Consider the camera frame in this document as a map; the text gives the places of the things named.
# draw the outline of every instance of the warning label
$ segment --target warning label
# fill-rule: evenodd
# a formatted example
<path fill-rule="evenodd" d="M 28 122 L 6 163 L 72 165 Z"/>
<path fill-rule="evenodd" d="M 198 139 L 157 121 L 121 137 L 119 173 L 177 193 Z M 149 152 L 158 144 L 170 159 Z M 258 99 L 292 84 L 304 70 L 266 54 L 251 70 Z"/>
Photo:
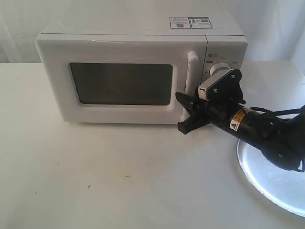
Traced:
<path fill-rule="evenodd" d="M 190 17 L 192 29 L 211 29 L 213 28 L 208 17 Z"/>
<path fill-rule="evenodd" d="M 246 113 L 249 113 L 251 111 L 251 109 L 249 109 L 247 107 L 243 107 L 243 110 Z M 239 110 L 238 112 L 236 112 L 236 114 L 233 116 L 233 118 L 230 122 L 230 129 L 237 131 L 238 127 L 244 117 L 245 117 L 245 114 L 242 110 Z"/>
<path fill-rule="evenodd" d="M 190 21 L 187 17 L 170 18 L 171 29 L 190 29 Z"/>

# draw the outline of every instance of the yellow warning sticker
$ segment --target yellow warning sticker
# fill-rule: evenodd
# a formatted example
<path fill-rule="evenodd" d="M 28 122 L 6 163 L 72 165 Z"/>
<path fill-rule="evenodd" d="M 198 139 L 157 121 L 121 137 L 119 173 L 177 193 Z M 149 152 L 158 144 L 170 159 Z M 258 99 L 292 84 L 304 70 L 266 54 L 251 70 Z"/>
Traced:
<path fill-rule="evenodd" d="M 251 111 L 251 109 L 249 109 L 247 107 L 243 107 L 243 110 L 246 113 L 249 113 Z M 237 131 L 238 127 L 244 117 L 245 117 L 245 114 L 242 110 L 237 111 L 230 122 L 230 129 Z"/>

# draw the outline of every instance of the microwave door handle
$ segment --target microwave door handle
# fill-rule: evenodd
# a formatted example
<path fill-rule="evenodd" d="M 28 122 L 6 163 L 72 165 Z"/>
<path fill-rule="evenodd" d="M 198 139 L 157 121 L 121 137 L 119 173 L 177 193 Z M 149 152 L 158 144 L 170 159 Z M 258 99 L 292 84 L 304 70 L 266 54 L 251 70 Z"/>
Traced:
<path fill-rule="evenodd" d="M 196 52 L 191 51 L 188 53 L 188 66 L 187 66 L 187 76 L 185 84 L 185 94 L 189 96 L 195 95 L 195 90 L 197 83 L 200 79 L 199 75 L 200 60 Z M 189 114 L 185 109 L 183 109 L 182 121 L 186 120 Z"/>

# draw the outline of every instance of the microwave window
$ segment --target microwave window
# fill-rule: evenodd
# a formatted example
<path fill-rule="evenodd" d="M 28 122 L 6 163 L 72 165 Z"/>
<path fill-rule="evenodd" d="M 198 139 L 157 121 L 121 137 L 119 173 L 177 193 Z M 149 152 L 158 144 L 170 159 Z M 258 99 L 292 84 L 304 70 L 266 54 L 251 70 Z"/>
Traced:
<path fill-rule="evenodd" d="M 70 63 L 70 68 L 83 104 L 170 104 L 170 64 Z"/>

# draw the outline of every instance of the white knob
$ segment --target white knob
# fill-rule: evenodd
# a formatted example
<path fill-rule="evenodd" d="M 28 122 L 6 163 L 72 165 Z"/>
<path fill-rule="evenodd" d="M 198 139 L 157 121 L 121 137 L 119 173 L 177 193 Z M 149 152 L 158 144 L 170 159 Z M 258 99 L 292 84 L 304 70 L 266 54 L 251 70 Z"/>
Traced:
<path fill-rule="evenodd" d="M 231 66 L 226 62 L 218 62 L 210 68 L 210 76 L 216 74 L 220 70 L 229 70 Z"/>

